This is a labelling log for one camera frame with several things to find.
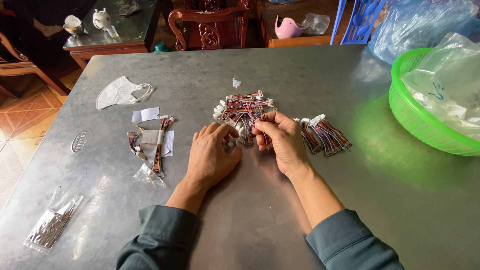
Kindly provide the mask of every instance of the embossed logo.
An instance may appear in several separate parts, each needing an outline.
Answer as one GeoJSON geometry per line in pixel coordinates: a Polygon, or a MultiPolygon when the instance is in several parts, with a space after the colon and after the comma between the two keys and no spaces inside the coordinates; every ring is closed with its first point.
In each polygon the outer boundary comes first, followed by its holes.
{"type": "Polygon", "coordinates": [[[80,132],[72,142],[72,151],[74,153],[82,151],[88,145],[91,137],[92,134],[89,130],[80,132]]]}

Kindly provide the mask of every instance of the shirt cuff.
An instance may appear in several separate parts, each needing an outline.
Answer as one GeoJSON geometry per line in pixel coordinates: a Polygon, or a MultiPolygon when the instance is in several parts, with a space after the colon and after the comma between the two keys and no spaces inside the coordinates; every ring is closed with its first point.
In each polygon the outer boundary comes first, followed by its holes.
{"type": "Polygon", "coordinates": [[[183,245],[190,245],[200,220],[189,211],[152,205],[138,211],[140,234],[156,235],[183,245]]]}
{"type": "Polygon", "coordinates": [[[307,241],[325,264],[344,249],[372,236],[357,212],[343,209],[317,224],[307,241]]]}

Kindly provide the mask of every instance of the white teapot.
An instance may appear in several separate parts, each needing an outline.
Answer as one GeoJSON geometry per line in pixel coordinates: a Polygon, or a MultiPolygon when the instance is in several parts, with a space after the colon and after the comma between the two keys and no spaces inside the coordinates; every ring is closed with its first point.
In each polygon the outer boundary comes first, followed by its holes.
{"type": "Polygon", "coordinates": [[[112,19],[107,13],[107,8],[103,8],[103,11],[95,10],[95,13],[93,13],[93,25],[103,31],[106,31],[107,27],[112,25],[112,19]]]}

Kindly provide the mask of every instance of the hand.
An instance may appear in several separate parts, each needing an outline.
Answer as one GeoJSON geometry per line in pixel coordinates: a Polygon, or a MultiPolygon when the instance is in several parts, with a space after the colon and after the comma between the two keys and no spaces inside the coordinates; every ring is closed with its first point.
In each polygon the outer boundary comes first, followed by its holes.
{"type": "Polygon", "coordinates": [[[240,147],[227,154],[222,143],[230,140],[229,135],[239,134],[230,125],[213,122],[193,135],[190,159],[184,181],[210,188],[229,174],[242,158],[240,147]]]}
{"type": "Polygon", "coordinates": [[[266,149],[265,132],[272,139],[276,162],[284,175],[290,178],[299,169],[311,167],[297,121],[276,110],[264,116],[265,121],[257,119],[253,129],[253,133],[257,134],[258,149],[266,149]]]}

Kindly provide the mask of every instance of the white face mask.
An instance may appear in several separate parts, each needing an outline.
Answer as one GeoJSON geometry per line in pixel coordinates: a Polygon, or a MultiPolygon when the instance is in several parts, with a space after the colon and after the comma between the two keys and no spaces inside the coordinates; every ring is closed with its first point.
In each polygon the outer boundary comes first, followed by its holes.
{"type": "Polygon", "coordinates": [[[107,85],[96,98],[96,108],[103,109],[115,104],[134,104],[142,99],[147,99],[153,92],[153,87],[149,84],[136,85],[122,76],[107,85]],[[139,98],[132,96],[135,91],[140,91],[147,87],[145,94],[139,98]]]}

